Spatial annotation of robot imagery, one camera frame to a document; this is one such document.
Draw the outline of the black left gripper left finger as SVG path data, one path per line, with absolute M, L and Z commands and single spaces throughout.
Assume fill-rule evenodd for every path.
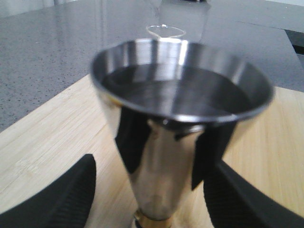
M 84 155 L 43 190 L 0 215 L 2 228 L 83 228 L 96 186 L 96 162 Z

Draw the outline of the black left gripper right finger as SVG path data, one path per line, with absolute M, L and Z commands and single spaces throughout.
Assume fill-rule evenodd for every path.
M 204 180 L 204 198 L 216 228 L 302 228 L 303 217 L 281 206 L 219 161 Z

